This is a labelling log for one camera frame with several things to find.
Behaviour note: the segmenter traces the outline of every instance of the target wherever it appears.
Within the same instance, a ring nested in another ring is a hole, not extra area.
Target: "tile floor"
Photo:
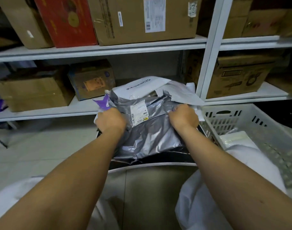
[[[94,116],[20,121],[0,130],[0,190],[30,176],[46,175],[96,138]],[[115,207],[122,229],[180,229],[175,205],[182,184],[196,167],[154,166],[110,173],[102,196]]]

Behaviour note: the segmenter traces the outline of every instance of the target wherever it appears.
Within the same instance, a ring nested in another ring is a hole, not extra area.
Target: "person's right arm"
[[[234,229],[292,229],[292,200],[202,135],[192,108],[181,104],[169,117]]]

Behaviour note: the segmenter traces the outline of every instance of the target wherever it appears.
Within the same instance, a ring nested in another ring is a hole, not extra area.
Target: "red box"
[[[97,45],[87,0],[34,0],[55,47]]]

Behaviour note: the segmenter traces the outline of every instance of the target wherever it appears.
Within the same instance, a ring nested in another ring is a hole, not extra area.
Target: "white plastic crate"
[[[292,188],[292,135],[279,123],[254,104],[204,106],[203,113],[215,129],[216,138],[236,127],[245,131],[279,168],[286,188]]]

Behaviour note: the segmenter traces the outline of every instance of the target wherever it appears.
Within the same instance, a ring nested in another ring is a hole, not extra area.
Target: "person's left hand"
[[[123,133],[126,128],[126,120],[116,108],[98,113],[95,124],[102,133],[107,129],[120,130]]]

